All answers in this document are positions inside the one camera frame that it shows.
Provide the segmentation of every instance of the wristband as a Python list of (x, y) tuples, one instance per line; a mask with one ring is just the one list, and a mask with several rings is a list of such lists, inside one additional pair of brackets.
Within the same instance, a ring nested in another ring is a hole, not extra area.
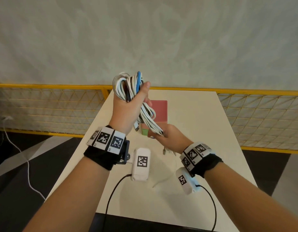
[(207, 170), (214, 168), (219, 162), (223, 162), (209, 146), (202, 142), (188, 146), (180, 159), (192, 177), (197, 174), (203, 178)]
[(111, 170), (126, 153), (127, 143), (125, 134), (112, 129), (110, 125), (98, 127), (87, 142), (88, 148), (84, 156)]

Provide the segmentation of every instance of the table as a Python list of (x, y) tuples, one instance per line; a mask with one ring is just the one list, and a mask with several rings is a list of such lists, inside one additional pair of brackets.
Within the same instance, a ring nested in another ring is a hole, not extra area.
[[(90, 128), (75, 150), (50, 194), (72, 171), (83, 157), (86, 142), (98, 126), (105, 126), (112, 115), (113, 92), (105, 101)], [(236, 140), (225, 112), (215, 92), (150, 90), (152, 100), (168, 101), (168, 122), (177, 126), (193, 141), (202, 141), (216, 151), (232, 169), (256, 185), (245, 157)], [(135, 148), (151, 149), (150, 174), (147, 182), (124, 179), (117, 187), (109, 204), (108, 214), (136, 218), (154, 222), (211, 230), (214, 223), (214, 207), (209, 195), (204, 191), (185, 195), (173, 174), (182, 163), (179, 154), (162, 154), (163, 146), (156, 140), (147, 138), (132, 130), (127, 136), (130, 140), (129, 152)], [(117, 182), (131, 173), (131, 164), (115, 165), (110, 172), (103, 195), (96, 212), (105, 213), (108, 198)], [(158, 181), (172, 177), (153, 188)], [(215, 231), (238, 231), (206, 181), (196, 176), (214, 198), (217, 206)]]

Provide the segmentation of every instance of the blue cable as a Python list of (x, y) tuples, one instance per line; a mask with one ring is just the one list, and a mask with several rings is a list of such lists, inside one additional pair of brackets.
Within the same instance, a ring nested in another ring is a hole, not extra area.
[(140, 71), (138, 71), (138, 72), (137, 72), (136, 93), (138, 93), (138, 91), (139, 91), (139, 87), (140, 87), (140, 79), (141, 79), (141, 73), (140, 73)]

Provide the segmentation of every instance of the person's right hand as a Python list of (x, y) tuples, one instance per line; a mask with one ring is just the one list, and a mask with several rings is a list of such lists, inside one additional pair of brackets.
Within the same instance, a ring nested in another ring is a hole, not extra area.
[(151, 130), (148, 132), (148, 137), (154, 137), (165, 148), (181, 154), (189, 145), (193, 142), (180, 132), (174, 125), (171, 124), (159, 124), (163, 130), (164, 137), (158, 135)]

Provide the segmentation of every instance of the black floor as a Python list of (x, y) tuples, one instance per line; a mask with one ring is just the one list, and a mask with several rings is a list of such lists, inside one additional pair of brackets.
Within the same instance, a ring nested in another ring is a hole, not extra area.
[[(47, 138), (49, 136), (10, 133), (10, 139), (22, 150)], [(30, 161), (31, 183), (43, 195), (49, 194), (80, 141), (80, 138), (72, 138)], [(2, 145), (0, 153), (2, 152), (8, 157), (17, 153), (9, 143)], [(290, 155), (271, 152), (243, 152), (258, 187), (272, 195)], [(0, 176), (0, 231), (22, 231), (42, 203), (43, 199), (28, 186), (26, 163)], [(101, 231), (103, 218), (103, 214), (95, 214), (90, 228), (91, 232)], [(112, 215), (107, 215), (104, 231), (166, 230), (205, 231)]]

